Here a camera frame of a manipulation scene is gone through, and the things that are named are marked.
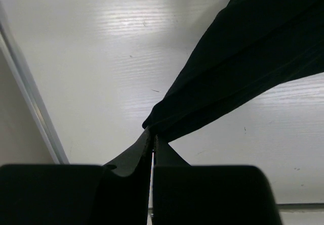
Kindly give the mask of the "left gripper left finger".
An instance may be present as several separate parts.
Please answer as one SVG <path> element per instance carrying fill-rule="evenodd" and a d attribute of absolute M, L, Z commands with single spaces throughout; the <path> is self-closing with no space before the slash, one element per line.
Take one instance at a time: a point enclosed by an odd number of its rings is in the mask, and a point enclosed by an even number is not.
<path fill-rule="evenodd" d="M 1 167 L 1 224 L 146 224 L 151 134 L 104 165 Z"/>

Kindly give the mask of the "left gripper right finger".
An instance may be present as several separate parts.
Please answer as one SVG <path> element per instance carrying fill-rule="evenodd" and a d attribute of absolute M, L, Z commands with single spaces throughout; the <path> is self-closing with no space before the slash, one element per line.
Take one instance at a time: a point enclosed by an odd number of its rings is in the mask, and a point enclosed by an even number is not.
<path fill-rule="evenodd" d="M 281 224 L 269 181 L 250 165 L 192 166 L 154 140 L 154 224 Z"/>

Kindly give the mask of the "black tank top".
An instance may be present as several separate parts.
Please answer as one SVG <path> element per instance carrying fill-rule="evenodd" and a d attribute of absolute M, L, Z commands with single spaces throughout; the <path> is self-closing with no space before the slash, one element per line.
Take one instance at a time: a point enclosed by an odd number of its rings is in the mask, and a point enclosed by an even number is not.
<path fill-rule="evenodd" d="M 142 126 L 174 141 L 288 81 L 323 73 L 323 0 L 230 0 Z"/>

